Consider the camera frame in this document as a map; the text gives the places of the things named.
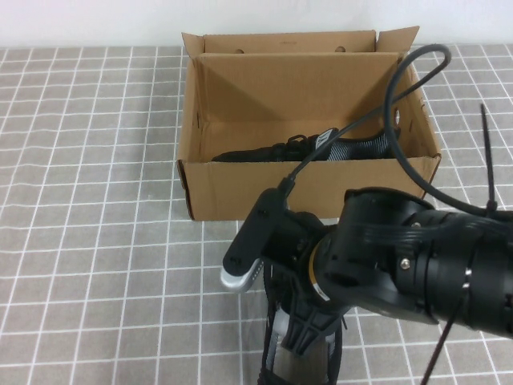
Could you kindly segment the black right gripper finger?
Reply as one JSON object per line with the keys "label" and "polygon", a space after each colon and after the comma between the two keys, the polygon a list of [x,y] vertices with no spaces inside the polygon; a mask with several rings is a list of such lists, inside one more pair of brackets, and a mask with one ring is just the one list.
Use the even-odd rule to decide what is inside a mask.
{"label": "black right gripper finger", "polygon": [[297,357],[306,357],[320,342],[331,356],[341,337],[341,311],[331,310],[294,298],[289,306],[289,320],[281,345]]}

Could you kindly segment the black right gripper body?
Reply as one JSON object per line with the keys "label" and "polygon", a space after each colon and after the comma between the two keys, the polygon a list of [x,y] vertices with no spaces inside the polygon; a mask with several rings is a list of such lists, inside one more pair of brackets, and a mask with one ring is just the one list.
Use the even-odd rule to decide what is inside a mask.
{"label": "black right gripper body", "polygon": [[293,303],[301,305],[306,316],[311,314],[312,308],[323,314],[339,315],[341,307],[321,299],[309,278],[310,260],[337,225],[324,224],[312,213],[290,210],[280,214],[261,210],[260,219],[265,221],[268,230],[261,254],[269,316],[280,308],[291,314]]}

